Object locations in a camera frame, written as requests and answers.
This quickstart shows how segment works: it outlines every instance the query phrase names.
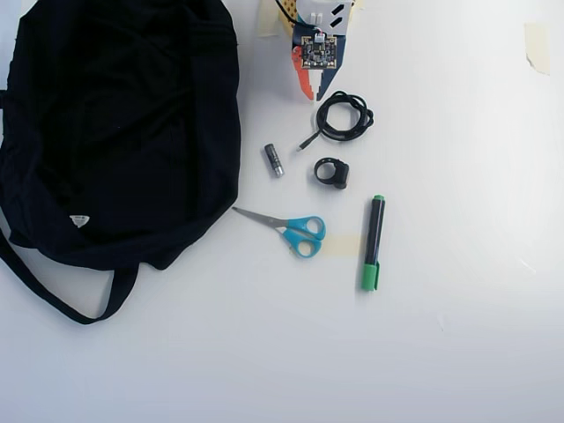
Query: green marker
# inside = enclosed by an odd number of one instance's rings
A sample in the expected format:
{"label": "green marker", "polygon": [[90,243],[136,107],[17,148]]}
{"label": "green marker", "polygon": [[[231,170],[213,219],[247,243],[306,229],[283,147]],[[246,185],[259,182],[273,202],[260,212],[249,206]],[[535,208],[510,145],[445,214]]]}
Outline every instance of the green marker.
{"label": "green marker", "polygon": [[364,259],[364,271],[362,274],[362,289],[365,291],[378,289],[378,275],[380,273],[378,250],[380,249],[385,207],[386,200],[384,197],[374,197],[372,200],[372,211],[370,212],[370,227],[368,228],[367,256]]}

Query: bag handle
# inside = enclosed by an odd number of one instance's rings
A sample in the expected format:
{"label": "bag handle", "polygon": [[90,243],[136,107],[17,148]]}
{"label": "bag handle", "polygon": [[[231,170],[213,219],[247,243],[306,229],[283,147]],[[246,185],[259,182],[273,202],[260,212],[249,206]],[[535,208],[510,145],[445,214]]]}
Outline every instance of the bag handle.
{"label": "bag handle", "polygon": [[116,269],[114,279],[112,280],[112,288],[109,294],[108,306],[104,313],[97,318],[86,317],[77,310],[63,302],[61,299],[52,294],[29,270],[26,264],[19,258],[12,249],[8,240],[0,236],[0,257],[10,267],[10,269],[20,278],[26,286],[36,295],[48,302],[51,306],[59,310],[61,313],[81,324],[92,324],[106,320],[120,309],[127,297],[130,295],[135,281],[139,266]]}

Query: black plastic clip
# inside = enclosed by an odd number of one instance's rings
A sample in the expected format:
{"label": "black plastic clip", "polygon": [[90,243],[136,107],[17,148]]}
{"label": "black plastic clip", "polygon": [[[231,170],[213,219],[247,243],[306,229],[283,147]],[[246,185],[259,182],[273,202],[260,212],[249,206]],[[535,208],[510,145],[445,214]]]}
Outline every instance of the black plastic clip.
{"label": "black plastic clip", "polygon": [[[335,167],[335,174],[329,179],[322,179],[318,174],[319,168],[328,163],[331,163]],[[315,177],[320,183],[333,185],[338,189],[345,189],[349,180],[349,165],[343,163],[341,160],[332,159],[331,157],[321,159],[315,165]]]}

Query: black cable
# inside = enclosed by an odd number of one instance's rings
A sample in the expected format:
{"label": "black cable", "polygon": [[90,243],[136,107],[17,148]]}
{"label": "black cable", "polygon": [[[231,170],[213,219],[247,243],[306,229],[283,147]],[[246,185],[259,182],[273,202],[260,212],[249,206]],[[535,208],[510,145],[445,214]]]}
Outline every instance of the black cable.
{"label": "black cable", "polygon": [[290,14],[288,13],[288,11],[284,8],[284,6],[280,3],[279,0],[275,0],[275,2],[277,3],[278,7],[280,8],[280,10],[282,11],[282,13],[284,13],[284,16],[286,16],[286,19],[288,19],[290,22],[292,22],[294,25],[297,26],[303,26],[304,28],[307,29],[315,29],[317,31],[319,31],[319,28],[315,25],[310,25],[310,24],[306,24],[304,22],[300,22],[296,19],[293,19]]}
{"label": "black cable", "polygon": [[[330,107],[338,103],[348,103],[360,112],[359,121],[349,130],[336,130],[327,122]],[[358,95],[337,91],[321,105],[317,111],[316,120],[318,131],[301,143],[300,147],[298,147],[298,151],[305,149],[321,134],[339,142],[353,141],[374,125],[374,112],[368,109],[367,103]]]}

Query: black backpack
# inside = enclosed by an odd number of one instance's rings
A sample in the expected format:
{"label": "black backpack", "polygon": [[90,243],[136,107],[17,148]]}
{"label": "black backpack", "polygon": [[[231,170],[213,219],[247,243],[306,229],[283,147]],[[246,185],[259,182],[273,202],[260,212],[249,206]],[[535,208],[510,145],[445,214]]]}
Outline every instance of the black backpack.
{"label": "black backpack", "polygon": [[237,197],[238,84],[221,0],[39,0],[0,95],[0,206],[13,244],[115,271],[108,307],[69,307],[3,236],[0,257],[76,322],[109,318],[140,263],[166,269]]}

